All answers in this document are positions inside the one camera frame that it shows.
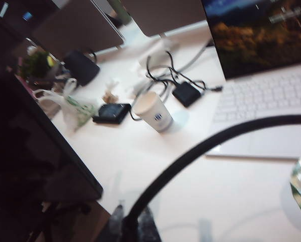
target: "black power adapter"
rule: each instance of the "black power adapter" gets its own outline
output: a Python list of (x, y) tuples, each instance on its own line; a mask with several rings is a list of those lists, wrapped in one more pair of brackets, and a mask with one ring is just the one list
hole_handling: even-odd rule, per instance
[(201, 97), (201, 93), (188, 82), (178, 85), (172, 94), (184, 107), (190, 106)]

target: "cup logo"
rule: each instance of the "cup logo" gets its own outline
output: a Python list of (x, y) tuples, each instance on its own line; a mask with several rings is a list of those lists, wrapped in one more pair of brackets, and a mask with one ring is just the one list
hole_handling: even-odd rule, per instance
[(160, 113), (156, 114), (155, 117), (154, 117), (154, 119), (156, 121), (160, 121), (160, 120), (162, 120), (162, 118), (163, 118), (163, 116)]

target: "laptop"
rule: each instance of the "laptop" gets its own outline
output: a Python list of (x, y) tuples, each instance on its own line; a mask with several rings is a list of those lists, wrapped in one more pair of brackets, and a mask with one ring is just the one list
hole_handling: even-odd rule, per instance
[[(251, 119), (301, 114), (301, 1), (202, 3), (227, 80), (208, 135)], [(297, 159), (301, 126), (244, 134), (207, 155)]]

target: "laptop screen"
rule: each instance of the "laptop screen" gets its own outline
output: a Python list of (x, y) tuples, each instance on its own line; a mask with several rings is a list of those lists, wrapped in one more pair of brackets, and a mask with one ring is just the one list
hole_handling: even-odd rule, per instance
[(202, 0), (226, 79), (301, 63), (301, 0)]

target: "white plastic bag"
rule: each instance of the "white plastic bag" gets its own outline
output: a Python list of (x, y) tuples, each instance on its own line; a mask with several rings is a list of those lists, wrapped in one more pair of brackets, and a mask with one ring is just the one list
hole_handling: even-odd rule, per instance
[(39, 102), (43, 100), (51, 100), (61, 106), (63, 119), (67, 127), (71, 131), (75, 131), (83, 126), (98, 110), (97, 103), (71, 97), (71, 93), (77, 86), (77, 80), (70, 78), (67, 80), (63, 94), (59, 94), (49, 90), (39, 89), (33, 92), (34, 96), (37, 93), (43, 92), (43, 96), (37, 98)]

